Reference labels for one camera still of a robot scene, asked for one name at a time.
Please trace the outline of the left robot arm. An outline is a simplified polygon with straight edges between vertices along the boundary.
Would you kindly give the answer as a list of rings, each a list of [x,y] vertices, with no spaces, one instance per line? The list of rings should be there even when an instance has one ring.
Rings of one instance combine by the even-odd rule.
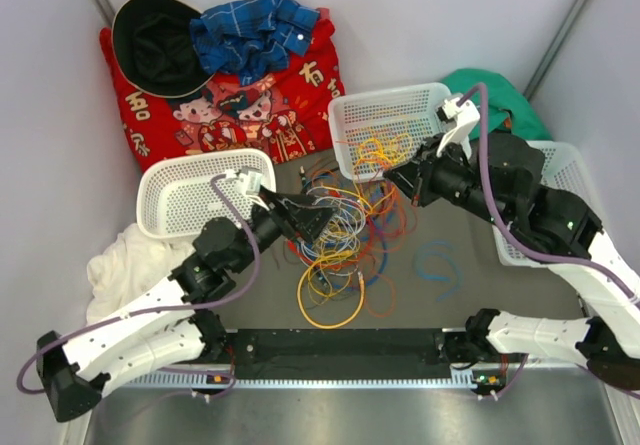
[[[242,296],[233,275],[257,273],[262,253],[281,237],[316,240],[336,213],[307,195],[262,187],[255,197],[248,220],[238,211],[209,220],[193,252],[128,305],[83,330],[37,340],[36,372],[57,422],[79,418],[142,375],[220,359],[227,332],[214,310]]]

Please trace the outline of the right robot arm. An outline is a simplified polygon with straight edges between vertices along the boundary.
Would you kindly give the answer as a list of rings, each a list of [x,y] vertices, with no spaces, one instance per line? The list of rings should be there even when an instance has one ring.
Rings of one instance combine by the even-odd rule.
[[[594,316],[557,320],[483,308],[465,324],[465,358],[529,354],[583,367],[606,384],[639,390],[639,276],[616,253],[602,220],[578,195],[542,184],[544,153],[491,133],[465,154],[426,139],[405,163],[384,172],[416,207],[443,199],[493,225],[520,253],[569,283]]]

